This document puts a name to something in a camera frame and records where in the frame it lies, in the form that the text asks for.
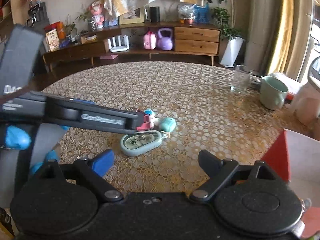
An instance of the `pink doll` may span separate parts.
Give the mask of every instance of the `pink doll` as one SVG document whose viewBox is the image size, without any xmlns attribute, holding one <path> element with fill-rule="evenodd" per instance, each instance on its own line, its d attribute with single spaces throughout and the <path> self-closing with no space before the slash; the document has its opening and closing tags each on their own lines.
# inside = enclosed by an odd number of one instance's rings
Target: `pink doll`
<svg viewBox="0 0 320 240">
<path fill-rule="evenodd" d="M 94 2 L 89 10 L 92 13 L 92 20 L 96 23 L 97 29 L 103 28 L 104 16 L 102 15 L 102 4 Z"/>
</svg>

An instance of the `purple kettlebell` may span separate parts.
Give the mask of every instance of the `purple kettlebell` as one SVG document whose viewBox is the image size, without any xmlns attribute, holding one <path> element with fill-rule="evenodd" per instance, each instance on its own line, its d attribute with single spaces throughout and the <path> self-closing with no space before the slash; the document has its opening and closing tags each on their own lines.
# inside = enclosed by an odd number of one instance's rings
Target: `purple kettlebell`
<svg viewBox="0 0 320 240">
<path fill-rule="evenodd" d="M 170 37 L 163 37 L 161 35 L 162 31 L 169 31 Z M 173 42 L 172 42 L 172 36 L 173 36 L 173 31 L 170 28 L 161 28 L 158 30 L 158 47 L 162 50 L 170 50 L 173 48 Z"/>
</svg>

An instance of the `floral patterned tablecloth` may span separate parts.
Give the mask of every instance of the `floral patterned tablecloth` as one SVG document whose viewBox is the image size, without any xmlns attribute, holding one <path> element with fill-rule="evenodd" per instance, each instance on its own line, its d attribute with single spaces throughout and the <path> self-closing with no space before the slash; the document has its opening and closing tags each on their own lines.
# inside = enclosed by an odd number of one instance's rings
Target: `floral patterned tablecloth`
<svg viewBox="0 0 320 240">
<path fill-rule="evenodd" d="M 118 189 L 190 192 L 208 179 L 198 165 L 201 149 L 253 164 L 282 128 L 306 134 L 285 107 L 264 108 L 257 91 L 230 92 L 232 80 L 232 70 L 176 62 L 121 63 L 63 78 L 44 91 L 118 109 L 150 107 L 177 127 L 160 147 L 134 158 L 120 150 L 123 135 L 70 128 L 60 142 L 61 163 L 111 148 L 116 159 L 105 179 Z"/>
</svg>

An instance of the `transparent glass cup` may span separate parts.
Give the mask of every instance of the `transparent glass cup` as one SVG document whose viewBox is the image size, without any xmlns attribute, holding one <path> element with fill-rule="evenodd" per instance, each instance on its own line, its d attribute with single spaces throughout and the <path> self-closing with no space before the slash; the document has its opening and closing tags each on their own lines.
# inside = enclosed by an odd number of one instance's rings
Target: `transparent glass cup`
<svg viewBox="0 0 320 240">
<path fill-rule="evenodd" d="M 233 82 L 230 90 L 235 93 L 244 92 L 249 86 L 251 70 L 244 65 L 237 65 L 235 67 Z"/>
</svg>

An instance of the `tall white flower pot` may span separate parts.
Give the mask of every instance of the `tall white flower pot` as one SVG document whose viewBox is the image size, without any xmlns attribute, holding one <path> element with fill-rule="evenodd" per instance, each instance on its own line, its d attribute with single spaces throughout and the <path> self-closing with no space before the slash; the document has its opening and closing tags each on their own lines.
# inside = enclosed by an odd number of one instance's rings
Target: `tall white flower pot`
<svg viewBox="0 0 320 240">
<path fill-rule="evenodd" d="M 243 42 L 244 39 L 242 38 L 235 38 L 228 41 L 227 48 L 220 60 L 220 64 L 225 67 L 233 67 Z"/>
</svg>

